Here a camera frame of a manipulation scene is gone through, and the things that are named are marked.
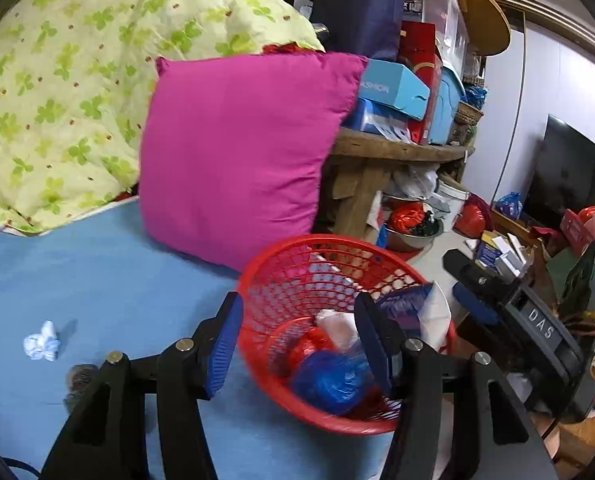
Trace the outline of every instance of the clear plastic container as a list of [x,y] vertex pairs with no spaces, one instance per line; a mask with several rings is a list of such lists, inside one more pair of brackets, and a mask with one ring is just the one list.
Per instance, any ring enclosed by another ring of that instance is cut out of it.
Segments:
[[469,40],[457,0],[404,0],[404,20],[433,23],[442,60],[462,78]]

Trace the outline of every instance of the blue table surface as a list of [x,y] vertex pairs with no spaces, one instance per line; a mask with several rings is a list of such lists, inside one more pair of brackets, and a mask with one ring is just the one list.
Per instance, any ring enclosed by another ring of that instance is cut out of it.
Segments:
[[[237,277],[149,238],[138,203],[42,237],[0,233],[0,454],[41,469],[67,418],[69,368],[101,365],[110,350],[130,358],[158,354],[214,316]],[[22,341],[47,319],[60,333],[59,358],[32,361]],[[225,386],[200,401],[200,412],[215,469],[226,480],[367,480],[391,439],[302,423],[257,387],[238,351]],[[163,479],[151,395],[146,428],[149,469]]]

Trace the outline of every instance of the television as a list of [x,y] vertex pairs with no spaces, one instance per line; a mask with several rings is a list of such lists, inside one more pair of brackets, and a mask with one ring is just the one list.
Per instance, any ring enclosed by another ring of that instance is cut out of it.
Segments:
[[549,115],[523,213],[559,229],[565,209],[595,205],[595,143]]

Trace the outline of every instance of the pink pillow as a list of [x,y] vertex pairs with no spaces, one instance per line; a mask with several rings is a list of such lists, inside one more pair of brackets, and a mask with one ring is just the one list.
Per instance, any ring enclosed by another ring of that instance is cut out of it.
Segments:
[[141,152],[147,231],[236,270],[309,233],[322,163],[367,62],[341,53],[160,58]]

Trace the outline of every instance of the green clover patterned fabric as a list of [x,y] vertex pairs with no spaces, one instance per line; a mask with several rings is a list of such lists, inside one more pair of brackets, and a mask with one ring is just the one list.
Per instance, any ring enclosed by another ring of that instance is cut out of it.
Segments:
[[322,50],[281,0],[21,0],[0,22],[0,223],[37,233],[137,182],[158,56],[291,41]]

